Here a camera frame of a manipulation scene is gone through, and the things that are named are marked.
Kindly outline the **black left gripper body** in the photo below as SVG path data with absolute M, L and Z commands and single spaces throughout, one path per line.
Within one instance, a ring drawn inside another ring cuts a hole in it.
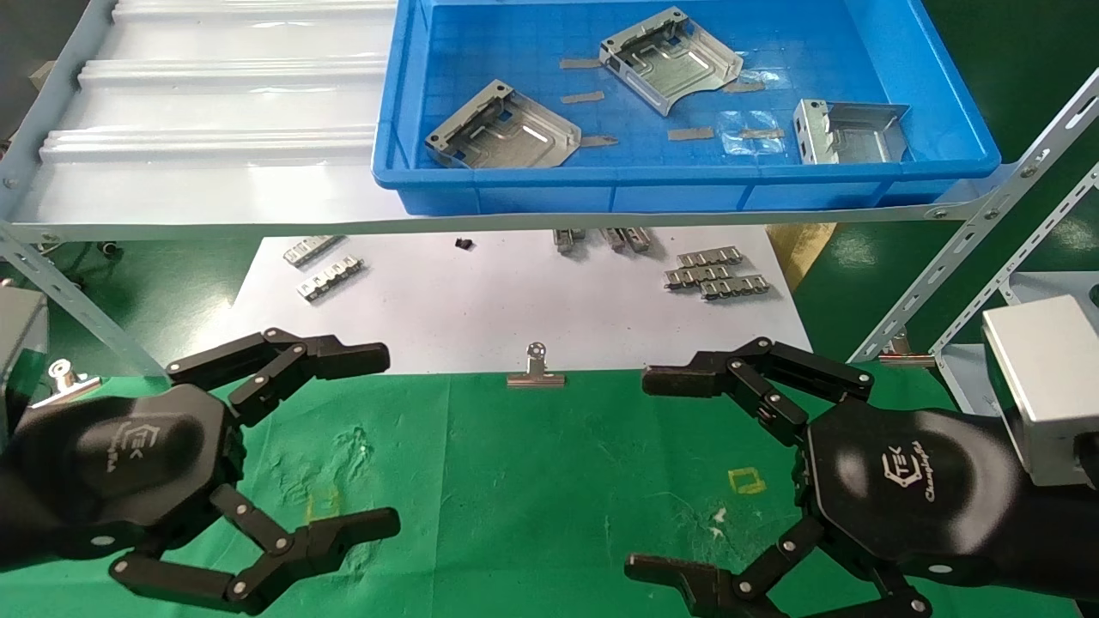
M 182 548 L 217 521 L 209 498 L 242 481 L 245 455 L 227 405 L 193 385 L 27 411 L 1 463 L 3 569 Z

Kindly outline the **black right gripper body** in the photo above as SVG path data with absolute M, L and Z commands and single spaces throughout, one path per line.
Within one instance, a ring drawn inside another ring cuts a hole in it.
M 848 399 L 804 429 L 808 507 L 859 578 L 874 566 L 959 587 L 1095 602 L 1096 490 L 1040 488 L 1004 423 Z

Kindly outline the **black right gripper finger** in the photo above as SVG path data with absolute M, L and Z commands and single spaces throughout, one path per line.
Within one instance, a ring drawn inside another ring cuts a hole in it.
M 824 402 L 866 402 L 874 379 L 847 364 L 766 336 L 734 351 L 700 351 L 682 367 L 642 372 L 642 390 L 651 396 L 728 396 L 782 445 L 801 445 L 809 417 L 777 384 Z
M 769 592 L 828 540 L 828 528 L 803 517 L 766 548 L 744 572 L 712 564 L 632 553 L 625 562 L 629 580 L 675 588 L 692 617 L 786 617 Z M 815 613 L 817 617 L 931 617 L 932 604 L 892 566 L 872 567 L 880 598 Z

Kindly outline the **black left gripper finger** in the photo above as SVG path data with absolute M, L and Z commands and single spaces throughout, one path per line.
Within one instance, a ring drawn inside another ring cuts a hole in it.
M 389 367 L 389 349 L 380 342 L 346 345 L 334 334 L 296 336 L 269 328 L 170 361 L 167 376 L 173 385 L 206 391 L 240 382 L 227 404 L 238 424 L 254 427 L 311 379 L 346 379 Z
M 149 542 L 116 559 L 111 578 L 156 602 L 260 615 L 299 580 L 337 571 L 351 548 L 395 537 L 401 529 L 391 507 L 325 518 L 287 532 L 230 485 L 213 490 L 209 503 L 260 548 L 249 567 L 233 574 L 165 562 L 164 543 Z

